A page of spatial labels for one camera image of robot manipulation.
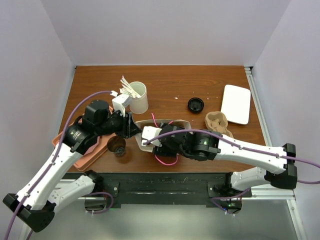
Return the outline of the dark translucent plastic cup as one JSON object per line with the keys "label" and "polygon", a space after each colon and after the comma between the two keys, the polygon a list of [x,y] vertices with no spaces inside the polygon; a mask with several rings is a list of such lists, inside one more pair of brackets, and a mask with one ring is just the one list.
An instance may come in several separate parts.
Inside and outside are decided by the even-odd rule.
{"label": "dark translucent plastic cup", "polygon": [[126,153],[126,141],[121,136],[113,136],[107,142],[107,149],[116,157],[121,157]]}

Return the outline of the paper bag with pink handles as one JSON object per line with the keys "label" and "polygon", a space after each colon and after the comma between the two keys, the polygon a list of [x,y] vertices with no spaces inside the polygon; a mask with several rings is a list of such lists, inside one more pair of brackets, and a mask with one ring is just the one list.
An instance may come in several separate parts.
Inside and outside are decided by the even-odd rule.
{"label": "paper bag with pink handles", "polygon": [[[191,129],[191,124],[190,122],[186,121],[186,120],[182,120],[182,119],[176,119],[176,120],[170,120],[170,119],[156,119],[155,115],[153,113],[151,113],[151,119],[150,120],[141,120],[141,121],[137,121],[136,124],[141,128],[141,130],[143,131],[143,128],[145,126],[151,126],[151,127],[156,127],[156,128],[161,128],[162,125],[164,124],[173,124],[175,126],[178,127],[182,127],[184,129]],[[135,139],[136,142],[138,144],[138,147],[141,151],[143,152],[147,152],[147,153],[152,153],[153,154],[153,150],[155,147],[160,147],[160,142],[159,140],[155,140],[154,143],[151,143],[147,146],[143,146],[142,145],[142,132],[135,135]],[[164,158],[164,156],[157,156],[155,155],[155,159],[161,163],[164,166],[173,166],[178,162],[178,154],[175,157],[168,157],[169,159],[174,160],[173,162],[169,163],[169,162],[164,162],[162,161],[162,158]]]}

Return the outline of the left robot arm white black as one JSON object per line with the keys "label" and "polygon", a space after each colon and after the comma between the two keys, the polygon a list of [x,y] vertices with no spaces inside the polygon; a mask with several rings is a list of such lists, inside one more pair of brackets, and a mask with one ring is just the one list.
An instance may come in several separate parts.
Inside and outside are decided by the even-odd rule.
{"label": "left robot arm white black", "polygon": [[93,170],[83,173],[75,182],[56,190],[55,187],[69,168],[94,146],[99,137],[116,134],[129,139],[141,133],[131,112],[109,109],[104,100],[94,100],[84,114],[63,130],[62,139],[49,159],[18,193],[9,193],[3,203],[31,230],[38,233],[53,220],[55,214],[85,195],[99,196],[104,179]]}

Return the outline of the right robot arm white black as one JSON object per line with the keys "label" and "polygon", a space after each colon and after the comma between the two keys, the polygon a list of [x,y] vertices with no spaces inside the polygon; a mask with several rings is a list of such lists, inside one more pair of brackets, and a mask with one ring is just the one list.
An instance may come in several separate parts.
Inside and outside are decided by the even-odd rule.
{"label": "right robot arm white black", "polygon": [[298,170],[294,160],[295,146],[269,147],[240,141],[232,137],[204,129],[184,129],[171,124],[159,128],[146,144],[169,148],[186,158],[199,162],[207,160],[234,161],[252,168],[228,174],[218,186],[222,194],[233,197],[249,188],[270,184],[293,190],[298,183]]}

